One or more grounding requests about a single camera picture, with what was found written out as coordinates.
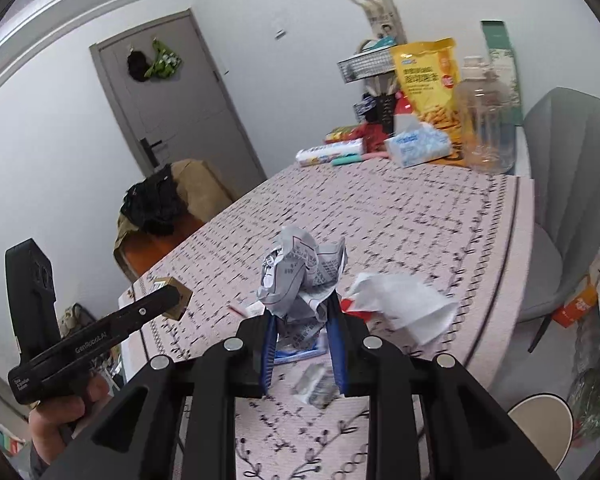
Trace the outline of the person's left hand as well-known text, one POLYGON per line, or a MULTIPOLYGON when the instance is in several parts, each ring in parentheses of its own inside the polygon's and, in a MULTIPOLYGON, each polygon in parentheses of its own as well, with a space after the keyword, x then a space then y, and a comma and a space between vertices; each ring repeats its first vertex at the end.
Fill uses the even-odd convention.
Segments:
POLYGON ((39 403, 29 414, 31 434, 30 466, 32 476, 40 478, 48 466, 65 451, 72 441, 70 425, 84 428, 91 419, 86 404, 103 408, 109 401, 109 385, 99 374, 90 378, 80 396, 60 396, 39 403))

